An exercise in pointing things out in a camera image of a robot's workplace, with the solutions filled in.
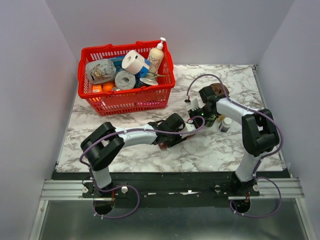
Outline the small white pill bottle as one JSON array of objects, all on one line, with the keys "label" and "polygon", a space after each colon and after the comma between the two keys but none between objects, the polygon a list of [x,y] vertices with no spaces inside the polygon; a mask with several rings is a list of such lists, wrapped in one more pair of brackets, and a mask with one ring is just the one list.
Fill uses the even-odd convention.
[{"label": "small white pill bottle", "polygon": [[232,122],[233,122],[233,121],[232,121],[231,118],[226,117],[226,118],[224,118],[224,119],[221,121],[218,129],[219,129],[221,132],[226,133],[226,132],[230,129],[230,127],[231,127],[231,125],[232,125]]}]

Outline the orange small box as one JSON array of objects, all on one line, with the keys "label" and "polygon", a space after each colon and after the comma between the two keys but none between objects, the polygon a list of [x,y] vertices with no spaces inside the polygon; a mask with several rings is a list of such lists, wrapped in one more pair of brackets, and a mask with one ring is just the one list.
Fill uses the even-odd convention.
[{"label": "orange small box", "polygon": [[103,91],[103,87],[100,84],[92,86],[92,93],[100,93]]}]

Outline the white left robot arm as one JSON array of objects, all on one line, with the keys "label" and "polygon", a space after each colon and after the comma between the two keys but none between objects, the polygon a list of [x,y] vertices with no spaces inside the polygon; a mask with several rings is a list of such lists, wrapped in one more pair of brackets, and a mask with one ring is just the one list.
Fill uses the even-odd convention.
[{"label": "white left robot arm", "polygon": [[135,145],[170,148],[185,141],[195,129],[192,120],[184,122],[177,113],[165,120],[140,126],[139,131],[115,127],[110,122],[103,123],[80,144],[96,182],[93,191],[101,198],[110,194],[112,178],[109,165],[121,149]]}]

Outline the grey toilet paper roll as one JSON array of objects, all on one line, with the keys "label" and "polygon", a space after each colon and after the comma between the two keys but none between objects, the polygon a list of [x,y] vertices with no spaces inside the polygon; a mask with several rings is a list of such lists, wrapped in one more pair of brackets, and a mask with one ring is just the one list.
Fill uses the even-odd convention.
[{"label": "grey toilet paper roll", "polygon": [[122,70],[116,74],[114,82],[120,90],[131,90],[136,85],[136,77],[130,72]]}]

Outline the cream pump lotion bottle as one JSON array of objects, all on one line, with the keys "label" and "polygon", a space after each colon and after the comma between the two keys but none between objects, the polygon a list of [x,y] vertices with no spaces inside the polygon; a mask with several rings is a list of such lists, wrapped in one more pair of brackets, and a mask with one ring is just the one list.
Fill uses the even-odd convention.
[{"label": "cream pump lotion bottle", "polygon": [[147,58],[147,60],[150,62],[149,70],[148,70],[149,73],[155,74],[158,72],[158,69],[164,58],[163,47],[165,42],[166,42],[166,39],[164,37],[161,37],[160,42],[157,44],[157,46],[153,47],[149,51],[149,55]]}]

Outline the green pill bottle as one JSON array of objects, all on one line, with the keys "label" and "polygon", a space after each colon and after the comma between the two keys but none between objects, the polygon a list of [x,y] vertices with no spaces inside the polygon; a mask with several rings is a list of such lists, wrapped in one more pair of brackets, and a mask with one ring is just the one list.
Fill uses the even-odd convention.
[{"label": "green pill bottle", "polygon": [[214,122],[216,120],[216,116],[213,115],[211,117],[207,117],[206,120],[205,120],[205,126],[210,128],[213,126]]}]

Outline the white toilet paper roll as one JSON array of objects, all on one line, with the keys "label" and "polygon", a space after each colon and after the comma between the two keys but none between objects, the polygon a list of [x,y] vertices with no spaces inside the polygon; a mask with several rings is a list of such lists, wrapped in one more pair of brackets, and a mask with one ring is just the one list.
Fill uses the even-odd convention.
[{"label": "white toilet paper roll", "polygon": [[136,50],[130,50],[122,60],[122,68],[127,72],[136,75],[143,68],[145,58]]}]

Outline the clear glass capsule jar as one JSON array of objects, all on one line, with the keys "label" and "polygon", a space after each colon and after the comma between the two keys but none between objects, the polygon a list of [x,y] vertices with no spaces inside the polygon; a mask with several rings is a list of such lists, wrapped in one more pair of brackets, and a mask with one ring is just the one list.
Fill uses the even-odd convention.
[{"label": "clear glass capsule jar", "polygon": [[217,120],[219,122],[222,122],[224,119],[225,119],[225,116],[224,115],[220,115]]}]

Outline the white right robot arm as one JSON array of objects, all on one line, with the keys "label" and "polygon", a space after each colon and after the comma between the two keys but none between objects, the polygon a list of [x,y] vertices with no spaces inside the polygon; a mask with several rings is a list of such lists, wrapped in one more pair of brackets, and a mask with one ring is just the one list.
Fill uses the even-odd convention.
[{"label": "white right robot arm", "polygon": [[248,187],[254,184],[255,174],[263,156],[270,153],[280,143],[277,128],[270,110],[255,110],[233,101],[227,94],[217,94],[214,86],[206,86],[199,91],[203,107],[199,107],[196,98],[190,103],[188,114],[191,118],[202,116],[205,124],[210,127],[216,118],[224,115],[241,125],[244,155],[241,163],[234,171],[230,181],[230,191],[241,196]]}]

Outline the red weekly pill organizer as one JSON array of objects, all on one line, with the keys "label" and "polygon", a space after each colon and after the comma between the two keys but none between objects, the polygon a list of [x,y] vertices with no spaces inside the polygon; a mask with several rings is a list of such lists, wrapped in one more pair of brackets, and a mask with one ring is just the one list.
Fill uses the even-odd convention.
[{"label": "red weekly pill organizer", "polygon": [[192,138],[194,135],[189,135],[186,137],[182,137],[181,135],[177,135],[177,134],[170,135],[169,137],[167,137],[163,141],[160,141],[158,143],[158,146],[161,150],[169,149],[169,148],[172,148],[172,147]]}]

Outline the blue box in basket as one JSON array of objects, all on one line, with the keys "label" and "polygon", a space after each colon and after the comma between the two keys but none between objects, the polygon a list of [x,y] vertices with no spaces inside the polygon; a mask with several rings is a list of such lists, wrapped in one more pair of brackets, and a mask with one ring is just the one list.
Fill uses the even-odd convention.
[{"label": "blue box in basket", "polygon": [[[125,56],[120,56],[120,57],[116,57],[116,58],[113,58],[112,61],[114,63],[114,65],[116,66],[117,70],[116,70],[116,75],[118,72],[124,70],[122,68],[122,61],[124,59]],[[137,84],[137,79],[139,79],[140,77],[144,77],[148,71],[149,71],[149,67],[150,67],[150,62],[148,60],[144,60],[145,63],[144,63],[144,66],[142,67],[142,69],[140,70],[140,72],[138,72],[137,74],[134,74],[135,75],[135,80],[136,80],[136,83],[135,83],[135,86],[134,88],[136,87],[136,84]]]}]

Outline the brown lidded paper cup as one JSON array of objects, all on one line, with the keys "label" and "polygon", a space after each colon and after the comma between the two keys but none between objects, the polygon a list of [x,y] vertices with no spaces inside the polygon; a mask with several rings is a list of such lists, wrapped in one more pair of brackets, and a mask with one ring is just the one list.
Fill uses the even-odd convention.
[{"label": "brown lidded paper cup", "polygon": [[228,88],[221,83],[213,83],[210,85],[210,88],[213,91],[213,96],[216,96],[218,98],[225,98],[225,93],[227,94],[227,96],[230,95]]}]

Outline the red plastic shopping basket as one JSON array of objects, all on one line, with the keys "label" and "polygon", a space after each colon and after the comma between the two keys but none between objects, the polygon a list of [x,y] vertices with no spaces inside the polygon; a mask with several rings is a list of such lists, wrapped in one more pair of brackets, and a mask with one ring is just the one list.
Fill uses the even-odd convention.
[{"label": "red plastic shopping basket", "polygon": [[164,37],[83,48],[77,78],[79,97],[100,116],[163,109],[176,83]]}]

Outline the orange fruit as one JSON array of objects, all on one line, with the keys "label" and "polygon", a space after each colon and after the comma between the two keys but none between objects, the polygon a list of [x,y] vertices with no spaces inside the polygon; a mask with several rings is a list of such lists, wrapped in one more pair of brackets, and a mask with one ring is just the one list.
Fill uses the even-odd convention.
[{"label": "orange fruit", "polygon": [[113,91],[113,88],[115,88],[115,83],[113,81],[110,81],[110,82],[106,82],[102,85],[102,90],[104,92],[111,92]]}]

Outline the grey printed package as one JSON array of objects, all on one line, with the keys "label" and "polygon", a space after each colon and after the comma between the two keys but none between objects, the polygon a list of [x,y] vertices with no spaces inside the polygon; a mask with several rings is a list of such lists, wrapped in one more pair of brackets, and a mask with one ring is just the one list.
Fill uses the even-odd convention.
[{"label": "grey printed package", "polygon": [[111,82],[116,77],[117,68],[109,59],[89,62],[85,66],[86,75],[92,85]]}]

